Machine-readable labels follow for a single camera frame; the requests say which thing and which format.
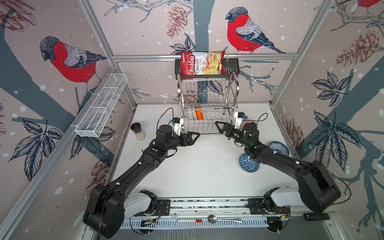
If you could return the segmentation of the orange plastic bowl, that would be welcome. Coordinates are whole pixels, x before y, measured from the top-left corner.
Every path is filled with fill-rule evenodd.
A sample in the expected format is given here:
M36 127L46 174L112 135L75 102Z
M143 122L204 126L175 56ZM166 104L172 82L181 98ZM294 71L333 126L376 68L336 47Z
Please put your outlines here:
M196 109L196 116L197 116L197 119L198 120L203 120L204 119L204 115L203 115L203 112L201 111L201 108L199 106L195 107Z

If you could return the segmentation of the steel wire dish rack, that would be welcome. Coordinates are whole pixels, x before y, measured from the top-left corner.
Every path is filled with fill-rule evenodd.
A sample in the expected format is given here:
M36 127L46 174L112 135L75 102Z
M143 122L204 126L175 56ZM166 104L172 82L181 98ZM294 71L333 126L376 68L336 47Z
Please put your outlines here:
M219 133L216 121L235 123L234 112L238 107L237 100L240 85L237 77L231 74L224 78L181 79L177 77L178 102L181 108L184 127L182 132L196 132L201 135ZM203 112L203 120L191 121L186 111L199 106Z

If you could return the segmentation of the red patterned ceramic bowl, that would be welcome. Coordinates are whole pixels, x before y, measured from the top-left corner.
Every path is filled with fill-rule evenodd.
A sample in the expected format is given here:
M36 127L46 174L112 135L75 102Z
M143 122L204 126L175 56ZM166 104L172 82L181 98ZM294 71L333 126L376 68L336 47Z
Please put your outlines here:
M258 121L256 120L253 120L253 119L250 119L250 118L246 118L242 121L242 124L241 124L241 127L244 127L245 124L248 124L248 123L255 123L255 124L258 124Z

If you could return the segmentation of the white lattice pattern bowl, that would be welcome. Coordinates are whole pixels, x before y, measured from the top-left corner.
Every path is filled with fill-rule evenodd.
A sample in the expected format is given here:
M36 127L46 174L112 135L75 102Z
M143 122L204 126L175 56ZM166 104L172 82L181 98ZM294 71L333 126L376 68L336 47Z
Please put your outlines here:
M193 115L193 120L191 120L191 121L197 120L196 111L194 111L194 110L190 110L190 111L192 111L192 115Z

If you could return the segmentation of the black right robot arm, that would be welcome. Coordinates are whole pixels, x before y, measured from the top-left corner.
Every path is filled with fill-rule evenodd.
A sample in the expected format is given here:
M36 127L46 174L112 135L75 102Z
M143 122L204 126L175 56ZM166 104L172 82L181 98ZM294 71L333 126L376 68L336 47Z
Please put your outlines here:
M220 134L234 139L245 147L245 153L255 162L273 167L295 179L298 183L302 202L315 213L321 213L341 197L341 191L318 161L299 161L274 151L259 141L259 130L255 123L247 123L236 129L225 122L215 122Z

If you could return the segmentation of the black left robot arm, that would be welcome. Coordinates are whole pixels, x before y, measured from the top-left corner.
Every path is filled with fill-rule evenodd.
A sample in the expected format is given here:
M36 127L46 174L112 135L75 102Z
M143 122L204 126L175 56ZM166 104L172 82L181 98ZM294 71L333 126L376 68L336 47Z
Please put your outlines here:
M192 146L200 134L187 132L177 135L169 125L161 125L156 138L142 151L141 157L127 171L107 185L97 185L91 192L83 223L109 239L117 233L128 211L124 203L132 190L154 171L166 158L169 150Z

